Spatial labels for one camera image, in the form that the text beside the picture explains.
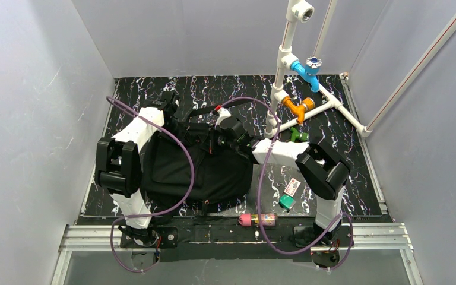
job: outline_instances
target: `cable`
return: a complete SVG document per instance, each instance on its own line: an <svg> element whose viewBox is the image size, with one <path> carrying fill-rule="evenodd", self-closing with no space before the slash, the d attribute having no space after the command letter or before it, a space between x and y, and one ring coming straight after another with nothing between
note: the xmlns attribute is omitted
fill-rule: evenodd
<svg viewBox="0 0 456 285"><path fill-rule="evenodd" d="M233 99L230 99L226 102L224 102L223 104L221 104L221 107L223 107L224 105L228 104L228 103L231 103L233 101L237 101L237 100L243 100L243 99L249 99L249 100L253 100L255 102L258 102L260 104L262 104L263 106L265 106L268 111L273 115L273 117L276 119L277 121L277 134L280 132L280 119L277 117L277 115L275 114L275 112L267 105L265 104L263 101L261 100L258 100L256 98L251 98L251 97L237 97L237 98L233 98ZM268 148L268 152L267 152L267 155L265 156L265 160L263 162L263 165L261 167L261 173L259 174L259 184L258 184L258 190L257 190L257 199L256 199L256 209L257 209L257 212L258 212L258 219L260 221L262 221L262 216L261 216L261 188L262 188L262 183L263 183L263 178L264 178L264 175L265 175L265 170L267 168L267 164L268 164L268 160L270 159L270 154L272 152L272 149L273 149L273 145L275 144L275 142L277 141L277 137L278 135L275 135L273 138L272 138L272 141L271 141L271 144ZM341 265L345 259L347 258L347 256L349 255L349 252L350 252L350 248L352 247L352 243L353 243L353 232L352 232L352 221L350 220L350 217L347 215L347 214L344 214L345 216L347 216L347 219L349 220L349 224L350 224L350 244L349 244L349 248L347 248L347 252L345 254L345 257L334 267L331 267L331 268L328 268L328 269L336 269L338 268L339 265ZM330 224L326 227L326 229L324 229L324 231L312 242L310 243L308 246L304 247L304 248L301 248L301 249L298 249L296 251L283 251L281 249L278 249L275 245L273 245L273 243L270 242L270 239L268 238L268 235L267 235L267 232L265 231L265 228L263 226L263 223L259 223L259 229L261 231L261 233L263 234L263 238L265 239L265 241L267 242L267 244L272 248L274 249L276 252L280 253L280 254L283 254L283 255L295 255L295 254L300 254L302 252L305 252L307 250L309 250L311 247L313 247L314 245L316 245L329 231L329 229L333 226L333 224L335 224L339 219L341 219L341 216L342 214L338 214L331 222Z"/></svg>
<svg viewBox="0 0 456 285"><path fill-rule="evenodd" d="M164 211L161 211L161 212L158 212L158 213L142 214L142 215L128 215L128 216L126 216L126 218L127 219L131 219L131 218L154 217L154 216L161 216L161 215L164 215L164 214L172 212L173 210L175 210L176 208L178 208L179 206L182 205L182 203L188 198L189 194L191 193L191 190L193 189L193 182L195 180L195 169L194 169L194 165L193 165L193 160L191 159L191 156L189 155L188 150L181 143L181 141L176 136L174 136L172 133L170 133L166 129L158 126L157 124L153 123L152 121L149 121L148 119L140 116L137 111L135 111L134 109L130 108L125 103L121 102L120 100L118 100L116 98L109 97L109 96L106 97L106 100L109 103L111 103L114 107L117 107L118 109L120 109L121 111L125 112L126 114L129 114L130 116L133 116L133 117L140 118L145 123L157 128L161 132L164 132L166 135L168 135L171 139L173 139L182 148L182 150L184 151L184 153L186 155L186 158L188 159L189 167L190 167L190 170L191 170L191 179L190 179L190 182L189 182L188 191L186 191L186 194L184 195L184 197L177 204L175 204L174 206L172 206L171 208L169 208L167 210L164 210ZM115 245L113 243L113 235L114 235L116 224L118 222L120 222L121 220L123 220L123 219L125 219L125 217L119 217L115 221L113 221L113 223L111 225L110 245L111 245L111 251L113 252L113 256L115 257L116 261L118 262L118 264L121 267L123 267L124 269L126 269L126 270L128 270L130 272L135 272L135 273L146 272L149 269L153 268L156 264L158 264L158 262L153 264L153 265L151 265L150 267L148 267L146 269L135 270L135 269L129 268L125 264L123 264L123 262L118 258L118 255L116 254Z"/></svg>

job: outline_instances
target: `orange valve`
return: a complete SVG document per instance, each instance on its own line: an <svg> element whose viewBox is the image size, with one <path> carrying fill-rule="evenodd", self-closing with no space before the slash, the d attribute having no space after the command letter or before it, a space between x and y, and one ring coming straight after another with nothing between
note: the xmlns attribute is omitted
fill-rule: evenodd
<svg viewBox="0 0 456 285"><path fill-rule="evenodd" d="M315 108L315 103L310 98L305 98L302 100L302 103L296 106L289 96L282 99L282 104L291 110L291 113L296 116L296 122L302 124L305 120L305 113Z"/></svg>

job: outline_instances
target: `blue pipe fitting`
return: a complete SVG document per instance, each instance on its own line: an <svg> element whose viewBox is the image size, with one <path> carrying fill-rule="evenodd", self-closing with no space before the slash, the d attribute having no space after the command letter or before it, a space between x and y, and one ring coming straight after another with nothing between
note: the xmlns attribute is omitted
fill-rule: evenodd
<svg viewBox="0 0 456 285"><path fill-rule="evenodd" d="M308 58L305 66L302 66L300 61L294 61L290 69L310 83L312 92L319 92L319 79L317 79L316 75L319 72L321 64L322 62L319 58Z"/></svg>

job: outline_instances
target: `bag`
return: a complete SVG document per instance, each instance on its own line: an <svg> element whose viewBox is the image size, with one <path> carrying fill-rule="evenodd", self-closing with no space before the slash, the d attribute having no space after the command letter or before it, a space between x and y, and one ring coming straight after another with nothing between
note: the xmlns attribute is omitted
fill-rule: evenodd
<svg viewBox="0 0 456 285"><path fill-rule="evenodd" d="M230 148L213 147L215 130L207 123L178 122L178 137L188 149L195 168L194 186L188 202L201 202L202 213L217 212L218 203L242 198L251 186L252 162ZM156 132L145 150L141 191L170 208L186 194L191 178L183 150L161 132Z"/></svg>

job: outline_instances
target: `marble surface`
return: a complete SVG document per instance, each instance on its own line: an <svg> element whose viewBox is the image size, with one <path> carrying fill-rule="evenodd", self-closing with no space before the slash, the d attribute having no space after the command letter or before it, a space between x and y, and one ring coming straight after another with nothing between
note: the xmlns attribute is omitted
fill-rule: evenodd
<svg viewBox="0 0 456 285"><path fill-rule="evenodd" d="M261 99L267 103L270 100L271 83L273 76L199 76L199 77L155 77L155 78L121 78L116 82L115 97L133 106L140 108L144 99L157 99L166 90L176 90L181 98L180 108L176 113L179 120L183 120L193 108L202 108L220 104L228 99L240 96L249 96ZM347 100L338 75L319 76L321 84L333 91L340 101L348 108ZM291 95L295 103L302 98L311 97L316 105L325 103L318 93L312 93L306 82L298 76L287 76L284 88ZM232 115L238 116L244 127L254 134L262 135L265 126L265 107L254 104L244 104L231 108ZM285 108L278 110L278 116L283 122L293 118ZM212 115L195 118L198 122L212 121ZM132 120L128 115L112 109L105 136L110 137L120 131ZM343 118L342 114L329 109L307 120L300 130L310 136L324 137L332 146L351 163L352 170L347 181L347 191L343 195L344 211L353 216L378 216L381 214L378 200L373 189L368 167L362 152L359 138L352 125ZM218 215L238 216L241 213L256 212L256 190L258 186L260 166L254 166L252 186L244 199L236 205L218 205ZM294 195L296 205L289 211L284 211L278 204L278 199L291 178L301 181L301 185ZM269 165L263 182L262 207L263 212L275 212L280 216L314 216L316 213L316 195L308 187L301 174L290 167ZM191 216L198 206L185 204L178 214ZM82 216L118 216L118 206L109 194L99 189L94 183L85 201Z"/></svg>

